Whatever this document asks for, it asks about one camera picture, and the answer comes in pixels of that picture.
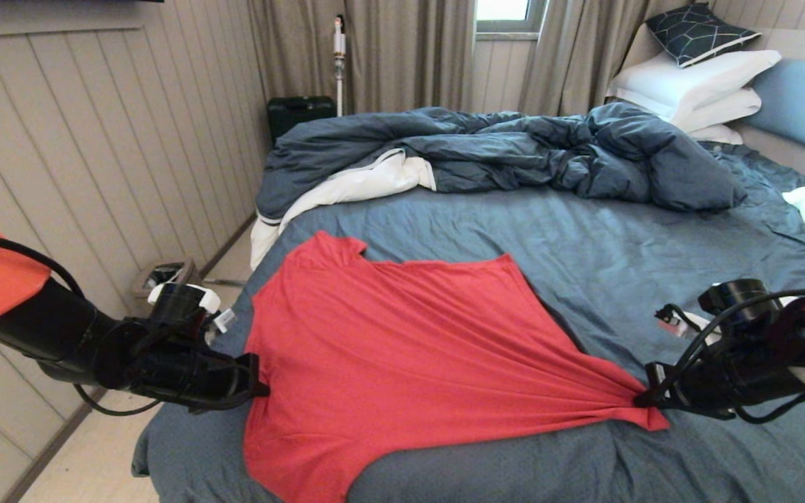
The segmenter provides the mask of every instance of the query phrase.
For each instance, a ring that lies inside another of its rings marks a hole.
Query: beige curtain
[[[347,26],[347,112],[470,107],[475,0],[250,0],[266,94],[336,99],[333,19]]]
[[[689,0],[549,0],[521,90],[521,112],[585,114],[604,103],[636,29]]]

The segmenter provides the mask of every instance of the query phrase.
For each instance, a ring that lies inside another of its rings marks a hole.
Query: black case
[[[266,114],[269,117],[269,133],[274,147],[275,140],[295,125],[335,117],[338,115],[338,108],[335,100],[329,96],[294,96],[272,98],[266,106]]]

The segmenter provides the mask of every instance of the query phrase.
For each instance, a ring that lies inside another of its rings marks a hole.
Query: bed
[[[255,315],[250,298],[282,259],[319,230],[367,242],[369,261],[485,261],[510,254],[533,290],[587,353],[645,381],[643,365],[674,362],[686,341],[658,327],[655,309],[700,312],[714,282],[758,277],[805,289],[805,225],[783,200],[805,175],[747,146],[703,143],[747,199],[728,211],[677,212],[579,198],[549,187],[479,194],[415,188],[318,207],[293,220],[249,278],[239,321],[215,342],[237,354]],[[763,414],[776,404],[752,409]],[[248,477],[249,407],[188,414],[165,405],[138,440],[132,469],[163,501],[280,501]],[[805,501],[805,404],[770,424],[665,411],[671,428],[622,421],[494,442],[386,455],[348,501]]]

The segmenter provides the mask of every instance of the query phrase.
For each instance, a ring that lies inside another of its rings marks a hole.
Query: geometric pattern pillowcase
[[[719,19],[710,12],[706,2],[669,10],[646,20],[645,24],[680,68],[737,51],[760,37],[760,33],[752,29],[732,26]]]

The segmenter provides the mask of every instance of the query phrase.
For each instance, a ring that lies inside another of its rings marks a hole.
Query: floor
[[[207,277],[245,281],[250,275],[249,260],[249,232],[245,232]],[[205,286],[218,294],[223,306],[232,305],[240,293],[240,287]],[[101,401],[105,407],[116,410],[140,407],[146,403],[147,398],[119,391],[108,392]],[[133,478],[130,474],[135,440],[158,408],[130,417],[90,414],[45,466],[20,502],[159,501],[150,480]]]

